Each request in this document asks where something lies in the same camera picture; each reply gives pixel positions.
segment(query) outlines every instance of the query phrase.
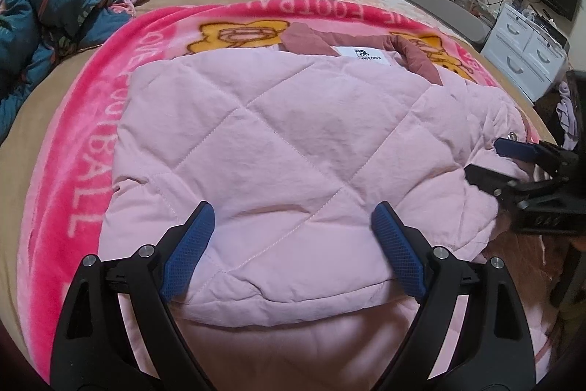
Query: beige mattress cover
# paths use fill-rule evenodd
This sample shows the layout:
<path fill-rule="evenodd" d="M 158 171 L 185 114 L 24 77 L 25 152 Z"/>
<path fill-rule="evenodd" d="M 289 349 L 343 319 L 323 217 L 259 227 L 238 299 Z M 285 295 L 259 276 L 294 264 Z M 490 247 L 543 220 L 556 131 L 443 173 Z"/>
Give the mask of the beige mattress cover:
<path fill-rule="evenodd" d="M 169 5 L 230 4 L 250 0 L 150 0 L 137 8 L 144 14 Z M 537 127 L 543 139 L 553 142 L 531 105 L 505 77 L 472 48 L 460 42 L 501 83 Z M 16 258 L 26 192 L 45 131 L 69 86 L 96 49 L 74 55 L 32 92 L 21 108 L 7 139 L 0 146 L 0 320 L 28 358 L 16 307 Z"/>

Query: blue gripper pad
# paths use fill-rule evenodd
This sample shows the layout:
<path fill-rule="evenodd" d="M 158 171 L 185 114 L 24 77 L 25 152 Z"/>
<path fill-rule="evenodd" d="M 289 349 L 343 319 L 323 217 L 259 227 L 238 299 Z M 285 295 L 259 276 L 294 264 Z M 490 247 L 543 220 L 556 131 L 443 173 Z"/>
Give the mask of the blue gripper pad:
<path fill-rule="evenodd" d="M 193 270 L 206 250 L 210 237 L 212 237 L 215 224 L 214 209 L 211 205 L 206 204 L 165 262 L 160 294 L 167 302 L 187 290 Z"/>
<path fill-rule="evenodd" d="M 537 159 L 538 149 L 533 143 L 521 143 L 506 138 L 494 141 L 494 149 L 499 156 L 514 158 L 526 163 L 534 163 Z"/>
<path fill-rule="evenodd" d="M 383 204 L 374 208 L 371 221 L 374 235 L 389 259 L 403 290 L 416 300 L 423 299 L 427 293 L 424 267 L 403 234 L 401 226 Z"/>

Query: drawer handle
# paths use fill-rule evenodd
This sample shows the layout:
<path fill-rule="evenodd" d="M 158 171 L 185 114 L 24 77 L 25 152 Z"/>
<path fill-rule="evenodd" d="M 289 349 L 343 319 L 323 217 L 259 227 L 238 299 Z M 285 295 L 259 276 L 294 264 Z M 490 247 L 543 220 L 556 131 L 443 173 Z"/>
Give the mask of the drawer handle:
<path fill-rule="evenodd" d="M 512 60 L 509 56 L 507 56 L 507 63 L 509 64 L 509 68 L 514 71 L 516 74 L 522 74 L 523 73 L 523 69 L 521 67 L 513 67 L 512 65 Z"/>
<path fill-rule="evenodd" d="M 546 56 L 541 55 L 539 49 L 537 49 L 537 56 L 544 64 L 548 64 L 550 62 L 550 60 Z"/>
<path fill-rule="evenodd" d="M 510 32 L 512 35 L 514 35 L 514 36 L 517 36 L 517 35 L 519 35 L 519 31 L 518 31 L 518 30 L 515 30 L 515 29 L 513 29 L 513 28 L 511 27 L 511 24 L 507 24 L 507 29 L 509 29 L 509 32 Z"/>

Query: blue comforter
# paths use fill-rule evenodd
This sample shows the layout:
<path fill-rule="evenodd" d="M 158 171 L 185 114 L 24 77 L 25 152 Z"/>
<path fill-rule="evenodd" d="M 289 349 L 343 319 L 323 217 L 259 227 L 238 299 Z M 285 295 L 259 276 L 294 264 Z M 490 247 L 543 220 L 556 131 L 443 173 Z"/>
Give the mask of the blue comforter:
<path fill-rule="evenodd" d="M 0 143 L 64 56 L 102 44 L 130 18 L 123 0 L 0 0 Z"/>

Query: metal screw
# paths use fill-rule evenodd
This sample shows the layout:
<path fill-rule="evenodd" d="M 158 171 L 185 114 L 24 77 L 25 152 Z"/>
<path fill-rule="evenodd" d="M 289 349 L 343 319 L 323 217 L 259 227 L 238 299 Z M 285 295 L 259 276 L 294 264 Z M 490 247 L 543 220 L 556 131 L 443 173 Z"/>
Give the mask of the metal screw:
<path fill-rule="evenodd" d="M 94 254 L 86 255 L 81 261 L 81 263 L 84 267 L 91 267 L 96 263 L 96 259 L 97 257 Z"/>
<path fill-rule="evenodd" d="M 154 253 L 155 253 L 155 248 L 153 246 L 142 246 L 138 250 L 138 255 L 140 255 L 141 257 L 145 257 L 145 258 L 150 257 Z"/>
<path fill-rule="evenodd" d="M 448 250 L 446 248 L 443 248 L 443 247 L 435 247 L 434 248 L 434 255 L 437 258 L 443 260 L 443 259 L 449 257 L 449 252 L 448 252 Z"/>
<path fill-rule="evenodd" d="M 493 257 L 490 259 L 490 265 L 494 268 L 503 268 L 505 267 L 505 263 L 500 257 Z"/>

